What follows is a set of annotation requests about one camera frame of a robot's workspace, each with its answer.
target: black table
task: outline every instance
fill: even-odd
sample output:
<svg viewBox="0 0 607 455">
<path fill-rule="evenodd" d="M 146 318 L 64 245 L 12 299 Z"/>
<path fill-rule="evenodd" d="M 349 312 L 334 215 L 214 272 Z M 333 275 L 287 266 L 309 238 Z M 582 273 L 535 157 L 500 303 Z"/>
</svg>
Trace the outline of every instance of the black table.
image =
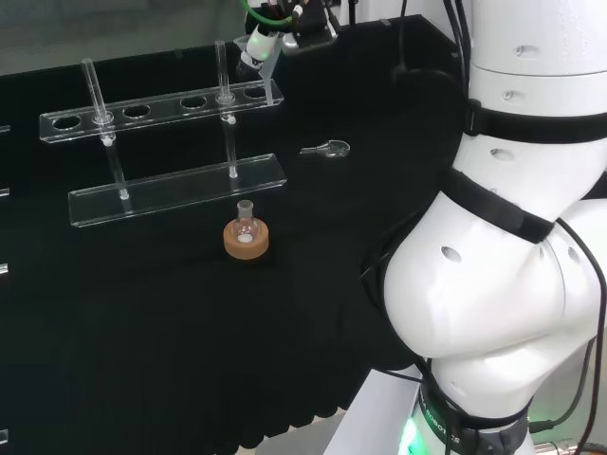
<svg viewBox="0 0 607 455">
<path fill-rule="evenodd" d="M 442 35 L 420 17 L 406 26 L 409 63 L 456 74 Z M 67 193 L 111 181 L 98 139 L 38 139 L 40 114 L 89 104 L 80 68 L 0 79 L 0 124 L 11 126 L 0 137 L 0 429 L 11 454 L 232 454 L 347 408 L 370 368 L 411 363 L 365 297 L 360 260 L 436 194 L 463 102 L 432 78 L 394 84 L 396 43 L 397 27 L 374 23 L 283 58 L 286 102 L 240 117 L 239 157 L 274 153 L 288 177 L 250 196 L 271 238 L 255 264 L 223 249 L 238 198 L 69 225 Z M 106 102 L 216 85 L 211 47 L 97 70 Z M 298 156 L 329 138 L 351 155 Z M 118 145 L 128 179 L 225 159 L 217 118 Z"/>
</svg>

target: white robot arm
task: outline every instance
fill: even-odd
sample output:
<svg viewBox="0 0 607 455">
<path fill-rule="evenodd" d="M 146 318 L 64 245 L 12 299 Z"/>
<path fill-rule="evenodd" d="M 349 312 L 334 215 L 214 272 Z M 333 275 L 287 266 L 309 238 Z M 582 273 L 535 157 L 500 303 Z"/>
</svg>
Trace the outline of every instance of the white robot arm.
<svg viewBox="0 0 607 455">
<path fill-rule="evenodd" d="M 548 124 L 605 115 L 605 24 L 604 0 L 474 0 L 469 97 L 494 113 Z M 607 201 L 579 202 L 607 168 L 607 139 L 464 135 L 453 168 L 547 222 L 564 219 L 607 271 Z M 399 336 L 433 359 L 443 393 L 487 419 L 524 410 L 545 378 L 597 334 L 601 297 L 597 273 L 561 226 L 534 244 L 443 192 L 395 252 L 384 283 Z M 415 418 L 429 453 L 444 453 L 421 408 Z M 533 453 L 527 436 L 516 455 Z"/>
</svg>

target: glass test tube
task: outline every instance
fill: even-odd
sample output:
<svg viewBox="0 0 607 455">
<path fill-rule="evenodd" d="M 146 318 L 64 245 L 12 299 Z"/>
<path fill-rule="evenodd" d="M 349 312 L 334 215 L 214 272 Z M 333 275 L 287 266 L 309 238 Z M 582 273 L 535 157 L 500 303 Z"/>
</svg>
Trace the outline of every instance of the glass test tube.
<svg viewBox="0 0 607 455">
<path fill-rule="evenodd" d="M 114 121 L 114 116 L 105 109 L 105 102 L 103 102 L 103 95 L 101 94 L 101 87 L 99 85 L 99 80 L 97 79 L 97 71 L 95 71 L 93 61 L 91 59 L 84 59 L 82 64 L 84 76 L 86 77 L 86 84 L 88 85 L 91 100 L 95 107 L 95 117 L 93 117 L 93 121 L 101 127 L 101 142 L 105 146 L 110 169 L 112 170 L 114 180 L 119 189 L 120 199 L 125 201 L 129 198 L 129 192 L 126 190 L 124 172 L 122 171 L 122 165 L 120 164 L 120 159 L 118 158 L 118 152 L 116 150 L 116 132 L 110 128 L 112 121 Z"/>
<path fill-rule="evenodd" d="M 234 94 L 230 92 L 230 78 L 228 76 L 228 58 L 226 57 L 226 43 L 215 41 L 215 57 L 217 59 L 217 78 L 219 79 L 219 95 L 217 102 L 230 104 L 234 102 Z"/>
</svg>

